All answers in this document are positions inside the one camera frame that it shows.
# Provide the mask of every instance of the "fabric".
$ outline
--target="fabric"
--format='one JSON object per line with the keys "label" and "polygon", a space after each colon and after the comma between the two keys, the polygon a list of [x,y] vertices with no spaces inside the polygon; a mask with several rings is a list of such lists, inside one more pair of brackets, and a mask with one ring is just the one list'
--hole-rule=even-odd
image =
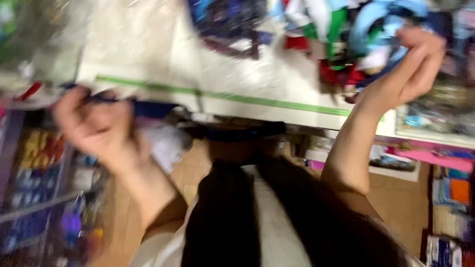
{"label": "fabric", "polygon": [[[244,172],[254,177],[254,195],[258,213],[259,238],[261,243],[261,266],[312,266],[303,244],[296,234],[283,205],[280,203],[271,187],[263,181],[255,165],[243,166]],[[368,214],[381,231],[387,233],[384,224],[368,200],[346,187],[334,186],[333,189],[345,203],[358,206],[358,212]],[[190,206],[184,225],[175,233],[162,233],[146,240],[137,251],[132,267],[179,267],[184,248],[185,228],[198,197]],[[409,266],[423,267],[423,264],[412,256],[407,255]]]}

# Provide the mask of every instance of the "hand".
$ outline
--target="hand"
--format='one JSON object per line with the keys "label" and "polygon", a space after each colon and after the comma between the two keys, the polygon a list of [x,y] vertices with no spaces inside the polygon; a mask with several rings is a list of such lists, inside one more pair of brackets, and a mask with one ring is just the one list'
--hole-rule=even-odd
{"label": "hand", "polygon": [[[127,174],[148,162],[150,145],[132,132],[133,114],[127,101],[85,103],[88,89],[78,86],[65,94],[55,108],[55,118],[73,145],[97,157],[109,171]],[[115,98],[112,91],[105,97]]]}
{"label": "hand", "polygon": [[365,88],[355,106],[378,119],[389,109],[427,93],[445,54],[445,41],[421,28],[403,27],[398,38],[409,52],[394,70]]}

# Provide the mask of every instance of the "green stripe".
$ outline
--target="green stripe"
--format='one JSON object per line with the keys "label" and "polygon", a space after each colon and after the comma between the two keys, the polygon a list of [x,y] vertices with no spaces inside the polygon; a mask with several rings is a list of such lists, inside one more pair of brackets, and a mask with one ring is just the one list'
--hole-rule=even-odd
{"label": "green stripe", "polygon": [[107,75],[98,75],[96,76],[96,81],[104,81],[122,85],[129,85],[129,86],[140,86],[156,91],[167,92],[167,93],[180,93],[180,94],[188,94],[188,95],[199,95],[199,96],[206,96],[211,98],[217,99],[224,99],[234,102],[241,102],[246,104],[255,104],[255,105],[267,105],[267,106],[275,106],[275,107],[283,107],[283,108],[290,108],[290,109],[297,109],[297,110],[306,110],[312,112],[318,112],[323,114],[331,114],[331,115],[340,115],[340,116],[349,116],[351,110],[348,109],[340,109],[340,108],[331,108],[325,106],[317,106],[317,105],[308,105],[302,103],[295,103],[295,102],[287,102],[287,101],[280,101],[280,100],[272,100],[267,98],[260,98],[260,97],[252,97],[252,96],[244,96],[244,95],[236,95],[231,93],[215,93],[210,91],[202,91],[197,88],[183,88],[183,87],[174,87],[174,86],[167,86],[167,85],[160,85],[160,84],[153,84],[146,81],[140,80],[133,80],[133,79],[124,79],[114,76],[107,76]]}

